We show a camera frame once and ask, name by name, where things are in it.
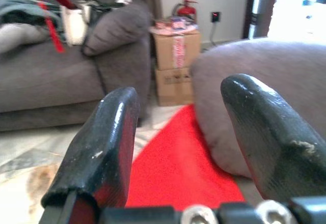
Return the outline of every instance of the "gray pillow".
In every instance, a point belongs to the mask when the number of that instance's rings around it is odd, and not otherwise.
[[[148,33],[150,13],[141,0],[104,14],[89,29],[81,47],[83,54],[92,56],[132,43]]]
[[[256,77],[326,138],[325,57],[325,44],[262,38],[221,45],[197,58],[191,68],[196,116],[220,168],[251,176],[222,100],[222,80],[236,73]]]

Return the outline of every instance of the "clothing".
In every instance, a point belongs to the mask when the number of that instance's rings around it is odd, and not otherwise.
[[[45,15],[53,21],[58,34],[63,37],[63,25],[58,5],[45,3],[47,11],[37,5],[37,0],[0,0],[0,24],[25,23],[45,25]]]

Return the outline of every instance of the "white wall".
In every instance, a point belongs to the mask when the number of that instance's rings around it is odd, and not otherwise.
[[[247,0],[193,0],[197,9],[198,24],[202,34],[202,43],[209,42],[212,27],[211,12],[221,12],[213,40],[216,42],[238,40],[242,36]],[[182,0],[161,0],[163,15],[170,16],[173,7]]]

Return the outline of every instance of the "power cord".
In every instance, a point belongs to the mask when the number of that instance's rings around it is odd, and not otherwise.
[[[217,22],[214,22],[213,25],[212,25],[212,29],[210,31],[210,36],[209,36],[209,40],[210,40],[210,43],[213,45],[213,46],[216,46],[216,43],[214,43],[213,41],[213,36],[215,34],[215,30],[216,30],[216,24]]]

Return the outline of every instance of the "marble floor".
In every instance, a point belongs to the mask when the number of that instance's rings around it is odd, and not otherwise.
[[[137,128],[133,158],[182,106],[159,107],[154,94],[148,118]],[[81,125],[0,132],[0,223],[38,223],[40,200]]]

